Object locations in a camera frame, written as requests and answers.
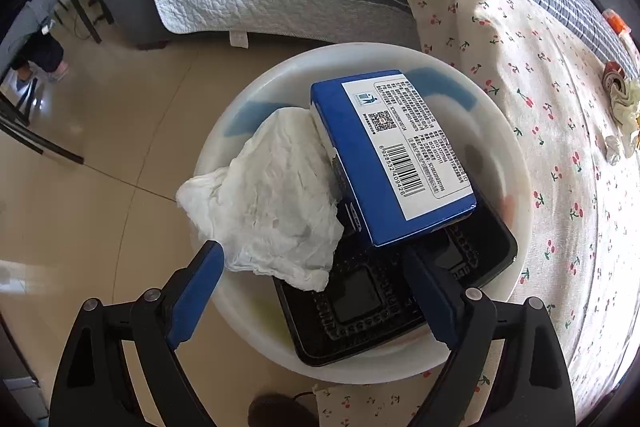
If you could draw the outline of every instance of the tiled floor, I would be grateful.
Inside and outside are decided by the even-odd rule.
[[[137,298],[189,262],[175,191],[224,108],[263,71],[319,45],[258,36],[244,50],[208,35],[141,52],[116,26],[97,28],[100,45],[54,28],[72,70],[45,86],[33,116],[34,130],[86,165],[39,156],[0,133],[0,312],[47,399],[86,298]],[[86,35],[80,22],[76,33]],[[256,394],[313,384],[254,351],[212,305],[178,357],[221,427],[246,425]],[[127,359],[143,411],[159,425],[134,349]]]

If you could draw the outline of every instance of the barcode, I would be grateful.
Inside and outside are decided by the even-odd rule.
[[[420,174],[403,144],[385,147],[382,153],[401,195],[407,197],[424,190]]]

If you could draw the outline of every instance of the metal screw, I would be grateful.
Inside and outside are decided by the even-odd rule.
[[[482,298],[482,292],[478,288],[467,288],[465,291],[467,299],[479,301]]]
[[[545,303],[537,297],[529,297],[529,306],[535,310],[541,310],[545,306]]]
[[[160,298],[160,290],[158,288],[149,288],[145,292],[145,301],[153,302]]]
[[[98,307],[98,299],[87,299],[84,301],[82,308],[84,311],[90,312]]]

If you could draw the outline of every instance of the black plastic tray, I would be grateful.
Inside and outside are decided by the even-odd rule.
[[[518,248],[511,232],[474,187],[466,219],[411,240],[438,255],[463,287],[481,287],[507,268]],[[301,291],[274,279],[287,326],[302,362],[320,366],[361,353],[424,324],[402,275],[406,243],[364,251],[345,233],[324,291]]]

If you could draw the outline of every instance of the cardboard box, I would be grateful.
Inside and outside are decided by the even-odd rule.
[[[365,247],[432,232],[476,207],[447,137],[400,71],[317,82],[311,110]]]

